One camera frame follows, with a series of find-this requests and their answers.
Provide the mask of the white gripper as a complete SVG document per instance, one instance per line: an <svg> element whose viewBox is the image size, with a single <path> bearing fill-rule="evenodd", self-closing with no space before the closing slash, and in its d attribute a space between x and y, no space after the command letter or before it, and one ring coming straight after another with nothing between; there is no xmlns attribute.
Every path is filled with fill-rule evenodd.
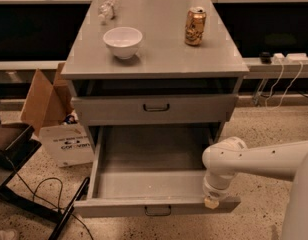
<svg viewBox="0 0 308 240"><path fill-rule="evenodd" d="M235 178L234 174L216 174L207 171L203 178L203 192L207 198L204 199L206 208L216 209L219 201L227 197L229 186Z"/></svg>

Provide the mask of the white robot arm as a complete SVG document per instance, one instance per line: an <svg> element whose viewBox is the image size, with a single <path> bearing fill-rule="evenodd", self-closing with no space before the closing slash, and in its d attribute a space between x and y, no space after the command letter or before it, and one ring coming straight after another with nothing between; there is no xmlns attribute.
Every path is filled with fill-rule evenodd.
<svg viewBox="0 0 308 240"><path fill-rule="evenodd" d="M281 240L308 240L308 141L248 148L242 139L231 137L206 148L202 162L205 205L211 209L225 198L239 173L290 181Z"/></svg>

